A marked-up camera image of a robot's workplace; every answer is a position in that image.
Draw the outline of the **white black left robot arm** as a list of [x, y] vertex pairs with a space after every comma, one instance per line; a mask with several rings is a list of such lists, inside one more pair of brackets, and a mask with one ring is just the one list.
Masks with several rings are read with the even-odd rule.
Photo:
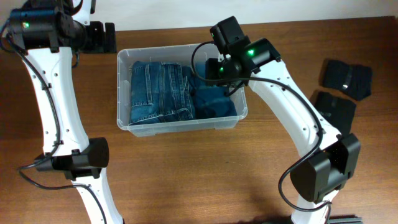
[[92, 223], [122, 223], [107, 180], [107, 140], [87, 136], [72, 80], [80, 54], [116, 51], [114, 24], [91, 21], [95, 8], [94, 0], [27, 1], [10, 12], [1, 39], [22, 59], [39, 107], [44, 145], [32, 167], [62, 172]]

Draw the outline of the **dark blue jeans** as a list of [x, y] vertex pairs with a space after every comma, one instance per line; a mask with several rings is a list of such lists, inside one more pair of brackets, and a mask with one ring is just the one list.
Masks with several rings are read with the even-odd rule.
[[196, 118], [190, 67], [172, 62], [135, 62], [131, 73], [129, 125]]

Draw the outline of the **blue garment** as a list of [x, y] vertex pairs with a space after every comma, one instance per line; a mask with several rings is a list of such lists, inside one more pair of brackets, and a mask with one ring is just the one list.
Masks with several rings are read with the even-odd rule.
[[188, 78], [190, 94], [195, 109], [195, 119], [222, 118], [236, 116], [236, 108], [230, 97], [226, 96], [229, 89], [219, 86], [207, 86], [206, 83], [194, 75]]

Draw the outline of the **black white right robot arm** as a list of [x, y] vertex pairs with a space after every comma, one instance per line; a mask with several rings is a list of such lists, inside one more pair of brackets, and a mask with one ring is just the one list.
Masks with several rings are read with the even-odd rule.
[[249, 86], [287, 130], [300, 159], [281, 175], [278, 191], [290, 177], [298, 192], [289, 223], [362, 223], [356, 216], [332, 218], [332, 200], [352, 178], [360, 152], [354, 134], [343, 136], [300, 91], [280, 53], [265, 38], [251, 42], [234, 16], [210, 29], [220, 56], [206, 63], [205, 81], [219, 86]]

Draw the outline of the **black garment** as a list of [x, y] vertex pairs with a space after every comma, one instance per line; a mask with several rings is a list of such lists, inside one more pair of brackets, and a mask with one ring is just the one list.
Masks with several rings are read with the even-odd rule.
[[373, 70], [363, 65], [350, 65], [340, 60], [329, 60], [322, 86], [339, 90], [356, 101], [371, 95]]
[[350, 100], [333, 96], [325, 91], [315, 91], [310, 98], [315, 109], [333, 126], [342, 136], [351, 132], [356, 104]]

